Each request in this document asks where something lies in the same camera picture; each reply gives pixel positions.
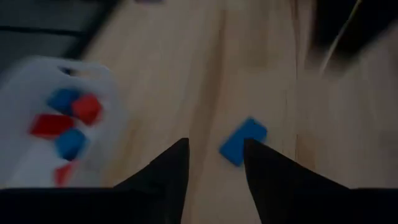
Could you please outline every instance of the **red cube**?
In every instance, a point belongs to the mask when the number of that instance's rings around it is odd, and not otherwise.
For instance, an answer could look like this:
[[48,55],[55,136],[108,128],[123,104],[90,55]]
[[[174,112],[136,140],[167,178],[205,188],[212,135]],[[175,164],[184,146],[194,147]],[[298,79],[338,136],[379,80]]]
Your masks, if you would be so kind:
[[73,119],[66,115],[40,114],[30,133],[45,139],[55,139],[64,131],[74,127]]
[[87,125],[92,125],[98,120],[101,110],[101,104],[92,94],[83,95],[72,103],[73,115]]

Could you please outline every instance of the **blue block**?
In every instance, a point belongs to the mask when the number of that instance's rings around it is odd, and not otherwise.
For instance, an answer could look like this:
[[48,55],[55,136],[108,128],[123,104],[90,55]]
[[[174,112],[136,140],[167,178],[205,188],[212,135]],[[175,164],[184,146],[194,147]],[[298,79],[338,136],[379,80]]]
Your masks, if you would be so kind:
[[85,135],[76,128],[71,128],[62,133],[56,140],[58,155],[68,161],[74,160],[83,149],[86,142]]
[[65,115],[72,115],[72,103],[80,96],[76,89],[59,89],[55,91],[47,104],[53,109]]
[[220,153],[234,165],[240,166],[243,162],[243,141],[263,141],[266,136],[267,129],[253,118],[248,118],[221,146]]

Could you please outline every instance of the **wooden floor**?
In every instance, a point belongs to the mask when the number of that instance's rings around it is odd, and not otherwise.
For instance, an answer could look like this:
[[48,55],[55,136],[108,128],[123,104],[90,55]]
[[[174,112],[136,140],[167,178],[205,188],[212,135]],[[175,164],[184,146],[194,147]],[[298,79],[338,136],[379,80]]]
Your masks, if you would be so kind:
[[311,8],[310,0],[122,1],[85,57],[113,71],[129,112],[104,184],[189,137],[183,223],[260,223],[244,169],[218,153],[253,116],[268,128],[266,144],[335,181],[398,185],[397,68],[385,60],[398,55],[385,49],[398,29],[348,70],[320,75],[306,60]]

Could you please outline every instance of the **wooden surface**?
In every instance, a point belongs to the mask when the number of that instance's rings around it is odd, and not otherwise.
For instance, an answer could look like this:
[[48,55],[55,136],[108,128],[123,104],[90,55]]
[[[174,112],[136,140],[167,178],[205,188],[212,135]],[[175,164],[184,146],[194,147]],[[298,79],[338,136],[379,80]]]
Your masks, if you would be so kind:
[[248,116],[267,126],[266,144],[333,180],[398,184],[389,160],[398,146],[398,83],[385,49],[394,34],[349,69],[320,75],[307,60],[312,7],[311,0],[123,1],[85,57],[113,71],[129,113],[104,184],[189,137],[183,223],[260,223],[244,169],[218,153]]

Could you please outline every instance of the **white plastic container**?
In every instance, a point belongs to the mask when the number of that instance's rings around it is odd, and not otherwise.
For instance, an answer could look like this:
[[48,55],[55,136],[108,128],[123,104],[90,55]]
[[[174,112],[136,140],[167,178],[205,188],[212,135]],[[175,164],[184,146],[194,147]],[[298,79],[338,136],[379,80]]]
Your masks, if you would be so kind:
[[[64,69],[89,72],[73,77]],[[89,143],[78,157],[67,186],[99,187],[126,120],[110,71],[95,63],[48,57],[27,58],[1,75],[0,186],[54,187],[53,169],[67,161],[57,157],[52,141],[29,134],[37,114],[57,113],[47,106],[59,88],[75,87],[95,94],[103,105],[101,121],[93,127],[78,124]]]

